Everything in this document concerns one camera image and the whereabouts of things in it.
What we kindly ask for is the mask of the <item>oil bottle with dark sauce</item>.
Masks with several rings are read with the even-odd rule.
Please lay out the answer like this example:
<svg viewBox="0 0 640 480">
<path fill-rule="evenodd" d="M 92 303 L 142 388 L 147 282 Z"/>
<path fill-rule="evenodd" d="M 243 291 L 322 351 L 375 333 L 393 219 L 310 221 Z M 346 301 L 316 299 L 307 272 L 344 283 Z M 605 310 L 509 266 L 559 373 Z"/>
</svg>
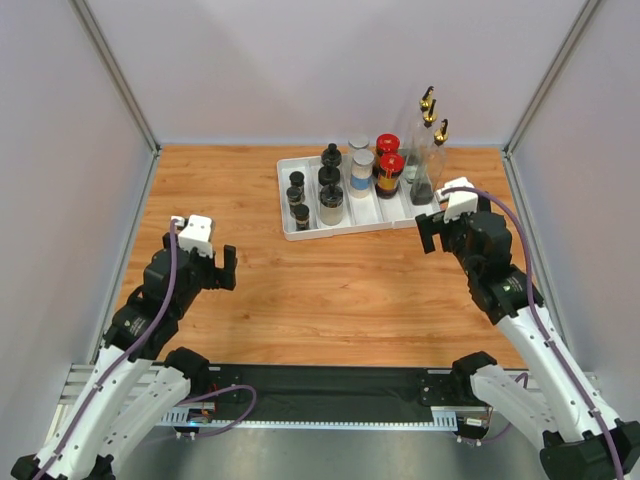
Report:
<svg viewBox="0 0 640 480">
<path fill-rule="evenodd" d="M 433 129 L 433 143 L 423 157 L 415 179 L 409 183 L 409 198 L 413 205 L 429 204 L 434 198 L 434 190 L 439 183 L 447 154 L 444 148 L 449 136 L 449 121 L 443 119 L 437 129 Z"/>
</svg>

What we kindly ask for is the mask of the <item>clear oil bottle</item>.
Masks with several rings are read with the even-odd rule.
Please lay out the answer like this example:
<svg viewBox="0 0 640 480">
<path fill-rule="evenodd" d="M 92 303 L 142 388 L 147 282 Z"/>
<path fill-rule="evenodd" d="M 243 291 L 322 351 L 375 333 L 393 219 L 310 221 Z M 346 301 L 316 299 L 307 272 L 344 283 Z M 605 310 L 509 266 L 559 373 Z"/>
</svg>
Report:
<svg viewBox="0 0 640 480">
<path fill-rule="evenodd" d="M 420 107 L 410 120 L 405 141 L 404 178 L 408 183 L 415 179 L 423 157 L 433 143 L 433 124 L 437 119 L 436 99 L 421 100 Z"/>
</svg>

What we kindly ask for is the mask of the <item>tall bottle dark contents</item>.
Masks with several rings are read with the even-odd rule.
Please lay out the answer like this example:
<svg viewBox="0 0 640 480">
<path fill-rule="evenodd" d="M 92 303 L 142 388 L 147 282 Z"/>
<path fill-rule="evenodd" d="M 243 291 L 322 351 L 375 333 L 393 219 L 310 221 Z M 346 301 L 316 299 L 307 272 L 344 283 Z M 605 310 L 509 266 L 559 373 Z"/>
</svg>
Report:
<svg viewBox="0 0 640 480">
<path fill-rule="evenodd" d="M 431 145 L 433 124 L 437 119 L 434 90 L 430 85 L 419 100 L 412 99 L 403 111 L 400 153 L 405 159 L 403 174 L 408 182 L 415 178 L 423 154 Z"/>
</svg>

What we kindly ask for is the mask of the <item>red-lid sauce jar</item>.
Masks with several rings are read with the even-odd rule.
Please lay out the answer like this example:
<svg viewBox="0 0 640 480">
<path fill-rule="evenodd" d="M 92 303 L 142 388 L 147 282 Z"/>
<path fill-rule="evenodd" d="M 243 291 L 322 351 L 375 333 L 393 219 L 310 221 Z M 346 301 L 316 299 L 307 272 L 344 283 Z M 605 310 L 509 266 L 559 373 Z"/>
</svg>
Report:
<svg viewBox="0 0 640 480">
<path fill-rule="evenodd" d="M 404 166 L 405 160 L 398 153 L 387 153 L 381 156 L 375 185 L 376 193 L 380 198 L 392 198 L 397 193 Z"/>
<path fill-rule="evenodd" d="M 376 158 L 381 159 L 386 154 L 395 154 L 399 151 L 400 139 L 393 133 L 379 135 L 375 143 Z"/>
</svg>

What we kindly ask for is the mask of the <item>tall jar white beads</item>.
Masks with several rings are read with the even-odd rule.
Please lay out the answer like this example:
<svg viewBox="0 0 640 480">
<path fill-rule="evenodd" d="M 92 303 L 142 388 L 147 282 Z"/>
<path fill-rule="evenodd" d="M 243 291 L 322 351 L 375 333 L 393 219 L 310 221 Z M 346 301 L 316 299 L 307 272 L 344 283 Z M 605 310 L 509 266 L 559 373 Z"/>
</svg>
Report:
<svg viewBox="0 0 640 480">
<path fill-rule="evenodd" d="M 355 198 L 366 197 L 372 176 L 375 156 L 370 150 L 359 149 L 352 155 L 349 188 Z"/>
</svg>

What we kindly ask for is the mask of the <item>small black-cap spice bottle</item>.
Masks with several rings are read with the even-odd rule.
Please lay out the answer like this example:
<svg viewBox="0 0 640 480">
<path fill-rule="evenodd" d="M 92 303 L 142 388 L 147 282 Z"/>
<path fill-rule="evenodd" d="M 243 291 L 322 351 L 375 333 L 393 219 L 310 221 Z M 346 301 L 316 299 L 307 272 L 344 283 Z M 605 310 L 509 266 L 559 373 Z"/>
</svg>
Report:
<svg viewBox="0 0 640 480">
<path fill-rule="evenodd" d="M 286 189 L 286 199 L 290 209 L 304 203 L 304 190 L 297 186 L 290 186 Z"/>
</svg>

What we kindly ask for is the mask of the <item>white-contents jar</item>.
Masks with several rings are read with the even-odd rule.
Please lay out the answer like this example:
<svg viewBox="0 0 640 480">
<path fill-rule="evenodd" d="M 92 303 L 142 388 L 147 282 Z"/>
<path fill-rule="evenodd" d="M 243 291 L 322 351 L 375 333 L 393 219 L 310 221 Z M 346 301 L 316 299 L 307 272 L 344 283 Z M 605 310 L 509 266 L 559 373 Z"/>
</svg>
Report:
<svg viewBox="0 0 640 480">
<path fill-rule="evenodd" d="M 347 141 L 348 152 L 350 155 L 360 150 L 367 150 L 370 146 L 369 137 L 365 134 L 351 135 Z"/>
</svg>

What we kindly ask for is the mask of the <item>black-lid glass jar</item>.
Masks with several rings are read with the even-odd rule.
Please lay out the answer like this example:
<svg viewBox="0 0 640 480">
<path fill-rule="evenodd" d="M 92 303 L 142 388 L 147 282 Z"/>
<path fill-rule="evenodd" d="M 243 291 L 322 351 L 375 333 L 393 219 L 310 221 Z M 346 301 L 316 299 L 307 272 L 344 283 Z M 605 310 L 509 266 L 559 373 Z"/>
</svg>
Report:
<svg viewBox="0 0 640 480">
<path fill-rule="evenodd" d="M 321 188 L 331 185 L 336 186 L 340 182 L 341 172 L 338 167 L 324 165 L 318 170 L 317 178 Z"/>
</svg>

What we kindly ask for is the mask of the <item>black-knob lid glass jar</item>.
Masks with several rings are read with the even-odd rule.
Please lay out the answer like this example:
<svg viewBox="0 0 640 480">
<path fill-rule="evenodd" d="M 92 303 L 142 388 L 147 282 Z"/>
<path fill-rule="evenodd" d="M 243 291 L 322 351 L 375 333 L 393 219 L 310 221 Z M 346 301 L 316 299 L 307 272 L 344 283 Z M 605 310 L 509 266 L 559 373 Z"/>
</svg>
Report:
<svg viewBox="0 0 640 480">
<path fill-rule="evenodd" d="M 342 163 L 342 152 L 335 143 L 329 143 L 321 154 L 323 166 L 338 168 Z"/>
</svg>

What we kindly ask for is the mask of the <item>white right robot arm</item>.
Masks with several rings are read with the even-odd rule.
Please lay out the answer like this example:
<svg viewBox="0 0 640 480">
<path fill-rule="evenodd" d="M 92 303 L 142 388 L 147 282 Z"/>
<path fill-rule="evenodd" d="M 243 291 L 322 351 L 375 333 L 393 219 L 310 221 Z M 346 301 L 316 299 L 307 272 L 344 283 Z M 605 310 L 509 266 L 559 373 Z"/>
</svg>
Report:
<svg viewBox="0 0 640 480">
<path fill-rule="evenodd" d="M 519 352 L 540 390 L 516 384 L 485 352 L 453 365 L 450 390 L 464 405 L 497 408 L 536 448 L 550 479 L 618 479 L 639 460 L 639 424 L 623 421 L 580 370 L 553 326 L 541 294 L 512 263 L 512 235 L 503 216 L 489 211 L 446 220 L 416 218 L 423 249 L 435 235 L 467 276 L 473 302 Z"/>
</svg>

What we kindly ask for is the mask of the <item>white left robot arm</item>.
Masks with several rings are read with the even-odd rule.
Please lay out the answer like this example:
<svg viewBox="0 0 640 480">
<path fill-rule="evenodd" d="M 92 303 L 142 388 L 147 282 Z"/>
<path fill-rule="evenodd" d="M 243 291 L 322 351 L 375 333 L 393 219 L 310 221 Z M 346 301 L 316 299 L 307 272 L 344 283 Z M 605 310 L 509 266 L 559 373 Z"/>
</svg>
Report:
<svg viewBox="0 0 640 480">
<path fill-rule="evenodd" d="M 235 288 L 235 247 L 225 246 L 223 258 L 218 266 L 214 253 L 185 249 L 165 238 L 141 285 L 114 314 L 71 413 L 38 452 L 16 460 L 13 478 L 112 479 L 117 461 L 170 408 L 183 400 L 210 399 L 215 391 L 209 361 L 180 347 L 167 355 L 151 385 L 130 406 L 124 404 L 196 297 L 204 290 Z"/>
</svg>

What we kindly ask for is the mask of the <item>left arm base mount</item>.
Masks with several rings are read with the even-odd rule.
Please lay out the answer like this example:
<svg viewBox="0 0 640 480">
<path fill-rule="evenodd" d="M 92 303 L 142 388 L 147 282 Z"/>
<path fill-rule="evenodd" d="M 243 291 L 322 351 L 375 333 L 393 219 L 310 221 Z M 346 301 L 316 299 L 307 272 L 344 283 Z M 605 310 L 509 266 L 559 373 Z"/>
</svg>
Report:
<svg viewBox="0 0 640 480">
<path fill-rule="evenodd" d="M 185 431 L 196 438 L 219 436 L 239 427 L 253 413 L 257 404 L 256 389 L 244 382 L 235 367 L 211 371 L 177 407 L 187 407 L 189 418 Z"/>
</svg>

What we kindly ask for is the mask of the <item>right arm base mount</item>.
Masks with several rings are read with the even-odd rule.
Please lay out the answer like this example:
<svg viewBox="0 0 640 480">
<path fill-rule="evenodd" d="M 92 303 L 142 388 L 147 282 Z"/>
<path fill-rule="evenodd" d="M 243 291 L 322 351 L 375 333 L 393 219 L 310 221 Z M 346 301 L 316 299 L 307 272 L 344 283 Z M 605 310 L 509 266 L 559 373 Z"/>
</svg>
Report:
<svg viewBox="0 0 640 480">
<path fill-rule="evenodd" d="M 465 367 L 422 370 L 417 375 L 419 401 L 428 407 L 488 407 L 475 396 Z"/>
</svg>

